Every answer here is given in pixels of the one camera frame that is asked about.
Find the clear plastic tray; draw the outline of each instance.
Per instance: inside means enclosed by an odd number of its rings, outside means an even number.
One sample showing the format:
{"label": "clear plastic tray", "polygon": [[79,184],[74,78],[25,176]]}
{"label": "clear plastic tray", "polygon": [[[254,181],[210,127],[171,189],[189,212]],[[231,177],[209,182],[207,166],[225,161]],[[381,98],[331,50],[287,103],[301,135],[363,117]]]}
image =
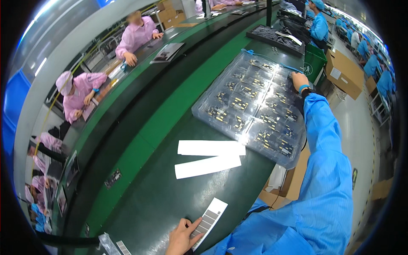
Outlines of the clear plastic tray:
{"label": "clear plastic tray", "polygon": [[294,101],[290,69],[241,52],[192,107],[193,115],[261,153],[293,168],[306,139]]}

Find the green bin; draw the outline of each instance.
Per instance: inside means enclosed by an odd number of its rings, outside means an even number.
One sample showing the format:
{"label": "green bin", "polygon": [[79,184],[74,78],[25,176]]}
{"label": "green bin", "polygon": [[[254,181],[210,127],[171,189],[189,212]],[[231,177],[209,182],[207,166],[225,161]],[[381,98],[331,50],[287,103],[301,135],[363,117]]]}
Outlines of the green bin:
{"label": "green bin", "polygon": [[307,76],[311,83],[315,82],[320,70],[326,63],[326,55],[324,55],[324,52],[321,49],[311,44],[306,45],[303,73]]}

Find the white floor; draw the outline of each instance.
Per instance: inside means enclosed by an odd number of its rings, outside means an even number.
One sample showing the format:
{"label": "white floor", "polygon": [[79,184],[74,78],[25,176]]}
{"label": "white floor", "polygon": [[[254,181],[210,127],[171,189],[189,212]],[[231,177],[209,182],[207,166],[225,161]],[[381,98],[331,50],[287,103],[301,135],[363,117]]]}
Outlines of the white floor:
{"label": "white floor", "polygon": [[[358,64],[357,59],[345,44],[336,35],[333,37],[336,39],[334,50],[340,51]],[[377,182],[379,173],[380,144],[377,139],[379,123],[371,118],[369,100],[368,91],[364,85],[364,91],[356,100],[347,96],[346,101],[341,102],[333,110],[342,131],[343,153],[349,158],[352,169],[356,168],[358,171],[353,191],[353,226],[348,248],[354,244],[367,222],[372,207],[371,188],[372,184]]]}

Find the fluorescent light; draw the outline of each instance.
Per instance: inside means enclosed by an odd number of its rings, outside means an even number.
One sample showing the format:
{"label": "fluorescent light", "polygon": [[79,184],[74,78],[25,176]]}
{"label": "fluorescent light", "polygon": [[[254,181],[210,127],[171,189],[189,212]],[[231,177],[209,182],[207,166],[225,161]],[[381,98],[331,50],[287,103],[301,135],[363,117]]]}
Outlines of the fluorescent light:
{"label": "fluorescent light", "polygon": [[37,71],[36,71],[35,74],[34,74],[35,76],[37,76],[38,72],[41,70],[41,68],[42,68],[42,66],[44,65],[44,63],[45,63],[46,60],[47,60],[47,58],[45,58],[45,59],[41,62],[40,66],[38,67]]}
{"label": "fluorescent light", "polygon": [[55,4],[58,0],[50,0],[48,3],[46,3],[40,11],[37,13],[37,15],[34,17],[34,19],[30,22],[30,25],[28,25],[27,29],[24,31],[23,36],[21,37],[20,41],[18,42],[17,48],[20,45],[21,41],[23,40],[24,36],[27,34],[28,30],[33,26],[34,22],[38,20],[38,18],[45,12],[47,11],[53,4]]}
{"label": "fluorescent light", "polygon": [[335,11],[337,11],[337,12],[343,14],[344,16],[346,16],[346,17],[352,19],[354,22],[358,23],[360,26],[362,26],[362,27],[364,27],[365,29],[367,29],[368,31],[370,31],[375,37],[377,37],[377,39],[378,39],[381,43],[383,43],[383,41],[380,39],[380,37],[379,37],[378,35],[376,35],[373,31],[371,31],[371,29],[370,29],[368,26],[366,26],[366,25],[364,25],[363,23],[361,23],[358,19],[356,19],[356,18],[354,18],[354,17],[348,15],[348,14],[345,13],[345,12],[342,12],[341,10],[339,10],[339,9],[337,9],[337,8],[328,6],[327,4],[325,4],[325,5],[326,5],[326,7],[330,8],[330,9],[333,9],[333,10],[335,10]]}

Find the black tray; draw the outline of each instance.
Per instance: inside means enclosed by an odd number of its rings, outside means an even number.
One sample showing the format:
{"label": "black tray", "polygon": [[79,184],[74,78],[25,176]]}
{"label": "black tray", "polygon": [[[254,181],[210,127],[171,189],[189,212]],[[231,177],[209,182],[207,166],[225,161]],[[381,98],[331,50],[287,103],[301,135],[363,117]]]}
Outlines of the black tray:
{"label": "black tray", "polygon": [[291,53],[291,54],[293,54],[293,55],[295,55],[297,57],[302,57],[302,55],[304,54],[304,52],[305,52],[305,43],[303,41],[302,41],[303,42],[302,46],[300,47],[300,49],[298,51],[298,50],[293,49],[291,47],[288,47],[288,46],[286,46],[286,45],[284,45],[284,44],[282,44],[280,42],[277,42],[276,39],[278,37],[280,37],[279,35],[276,35],[274,37],[274,39],[272,40],[272,39],[268,39],[268,38],[253,34],[252,31],[257,29],[257,27],[266,27],[266,26],[264,26],[264,25],[256,26],[251,31],[248,31],[246,33],[246,36],[249,37],[249,38],[257,39],[257,40],[259,40],[261,42],[276,46],[279,49],[284,49],[284,50],[288,51],[289,53]]}

